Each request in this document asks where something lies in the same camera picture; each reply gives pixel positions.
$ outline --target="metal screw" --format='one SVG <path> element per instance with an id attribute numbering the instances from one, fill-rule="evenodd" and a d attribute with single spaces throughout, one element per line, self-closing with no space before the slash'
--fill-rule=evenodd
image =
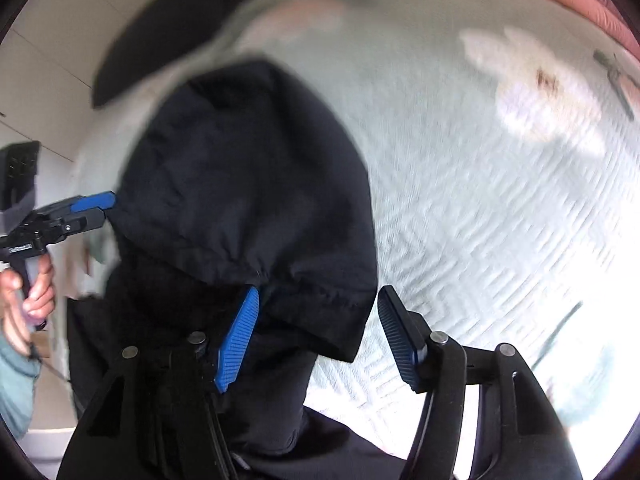
<path id="1" fill-rule="evenodd" d="M 516 355 L 516 349 L 509 343 L 502 343 L 500 345 L 500 353 L 506 357 L 513 357 Z"/>
<path id="2" fill-rule="evenodd" d="M 125 359 L 133 359 L 136 355 L 138 355 L 138 348 L 135 346 L 127 346 L 122 351 L 122 357 Z"/>
<path id="3" fill-rule="evenodd" d="M 444 345 L 449 340 L 449 336 L 440 330 L 434 330 L 429 336 L 434 343 Z"/>
<path id="4" fill-rule="evenodd" d="M 204 343 L 206 340 L 207 336 L 204 334 L 204 332 L 191 332 L 189 334 L 189 337 L 187 338 L 187 341 L 192 345 L 199 345 L 201 343 Z"/>

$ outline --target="human hand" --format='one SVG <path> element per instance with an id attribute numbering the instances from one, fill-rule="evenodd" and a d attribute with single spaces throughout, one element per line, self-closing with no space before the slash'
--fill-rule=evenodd
<path id="1" fill-rule="evenodd" d="M 21 309 L 36 320 L 44 321 L 55 309 L 56 289 L 53 285 L 54 268 L 48 254 L 38 261 L 38 277 L 31 286 L 29 297 L 20 304 L 16 292 L 22 288 L 20 274 L 12 269 L 0 273 L 0 300 L 5 314 L 2 320 L 4 335 L 18 353 L 30 354 L 31 332 Z"/>

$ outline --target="blue gripper pad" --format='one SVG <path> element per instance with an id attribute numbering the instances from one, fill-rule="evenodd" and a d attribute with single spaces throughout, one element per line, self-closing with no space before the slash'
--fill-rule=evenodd
<path id="1" fill-rule="evenodd" d="M 226 392 L 229 385 L 238 377 L 244 352 L 254 332 L 259 309 L 258 291 L 255 287 L 251 287 L 218 350 L 218 372 L 214 382 L 221 394 Z"/>
<path id="2" fill-rule="evenodd" d="M 421 392 L 417 365 L 427 355 L 426 342 L 390 285 L 378 293 L 378 316 L 402 380 L 414 392 Z"/>

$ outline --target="black cloth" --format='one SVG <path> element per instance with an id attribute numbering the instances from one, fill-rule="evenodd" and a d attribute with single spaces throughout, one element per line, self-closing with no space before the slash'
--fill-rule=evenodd
<path id="1" fill-rule="evenodd" d="M 94 107 L 209 41 L 243 1 L 152 1 L 110 47 L 92 87 Z"/>
<path id="2" fill-rule="evenodd" d="M 121 263 L 69 304 L 79 411 L 122 348 L 223 326 L 238 290 L 260 315 L 218 404 L 242 478 L 398 478 L 403 460 L 303 407 L 318 354 L 351 361 L 377 289 L 366 169 L 300 81 L 255 60 L 178 88 L 131 155 L 109 213 Z"/>

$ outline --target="black fabric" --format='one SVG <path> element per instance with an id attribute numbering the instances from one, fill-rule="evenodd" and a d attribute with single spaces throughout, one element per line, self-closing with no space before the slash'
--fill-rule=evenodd
<path id="1" fill-rule="evenodd" d="M 94 107 L 209 41 L 242 1 L 154 0 L 109 49 L 94 80 Z"/>
<path id="2" fill-rule="evenodd" d="M 378 284 L 369 181 L 344 129 L 298 80 L 258 60 L 177 89 L 117 195 L 109 220 L 144 253 L 207 285 L 255 285 L 290 338 L 354 359 Z M 157 281 L 135 286 L 177 326 L 184 301 Z"/>

